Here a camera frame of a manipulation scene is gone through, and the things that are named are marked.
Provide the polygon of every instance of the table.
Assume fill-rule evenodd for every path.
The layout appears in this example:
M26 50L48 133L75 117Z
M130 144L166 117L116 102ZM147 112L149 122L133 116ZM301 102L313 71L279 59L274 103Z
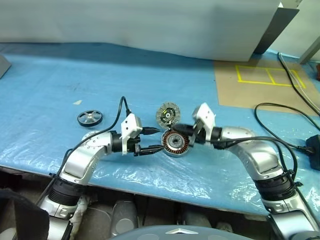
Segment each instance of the table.
M68 148L87 132L113 123L121 96L126 96L143 126L158 127L156 111L168 101L180 107L182 123L192 124L194 108L207 102L216 114L217 126L242 126L267 135L252 109L219 105L210 60L100 43L3 43L0 54L12 63L0 79L3 167L55 173ZM266 53L263 58L275 60L276 55ZM315 77L312 65L304 69ZM320 91L319 82L314 84ZM102 123L90 129L77 122L78 114L89 109L104 114ZM290 143L303 145L305 139L319 134L297 114L261 110L260 117ZM118 132L124 118L123 113L114 128ZM161 133L141 138L143 146L159 144ZM290 155L284 153L292 167ZM310 168L307 156L297 156L296 180L303 182L301 191L320 219L320 172ZM181 158L164 152L139 157L112 154L98 163L90 184L221 210L267 214L240 160L227 150L203 145Z

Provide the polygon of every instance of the black fabric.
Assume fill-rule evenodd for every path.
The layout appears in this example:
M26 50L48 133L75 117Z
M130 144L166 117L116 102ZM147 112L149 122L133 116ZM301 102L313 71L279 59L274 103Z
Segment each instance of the black fabric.
M16 236L18 240L47 240L49 214L24 196L9 189L0 190L0 198L14 202Z

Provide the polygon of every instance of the cardboard mat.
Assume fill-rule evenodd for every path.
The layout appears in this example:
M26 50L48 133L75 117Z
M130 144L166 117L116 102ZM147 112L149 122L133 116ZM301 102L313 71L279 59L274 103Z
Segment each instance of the cardboard mat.
M303 91L320 108L320 93L302 67L297 63L286 64ZM250 59L248 62L214 61L214 72L220 105L255 108L262 102L270 102L317 116L295 92L280 62L265 59ZM296 113L281 107L263 106L261 109Z

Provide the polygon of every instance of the circular disc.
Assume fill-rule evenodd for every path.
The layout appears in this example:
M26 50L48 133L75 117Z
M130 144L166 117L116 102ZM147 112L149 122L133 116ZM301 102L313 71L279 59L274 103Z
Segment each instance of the circular disc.
M161 143L164 146L164 152L172 157L181 157L189 149L189 138L172 130L163 133Z
M173 102L165 102L156 111L156 122L164 129L169 129L171 125L180 121L179 107Z
M101 123L103 115L97 110L88 110L79 114L77 120L83 127L93 127Z

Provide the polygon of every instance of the small wheel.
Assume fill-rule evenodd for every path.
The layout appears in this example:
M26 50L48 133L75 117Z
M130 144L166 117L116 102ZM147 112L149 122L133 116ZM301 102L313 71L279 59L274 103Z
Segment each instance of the small wheel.
M97 110L88 110L79 114L77 120L83 127L93 127L101 123L103 115Z

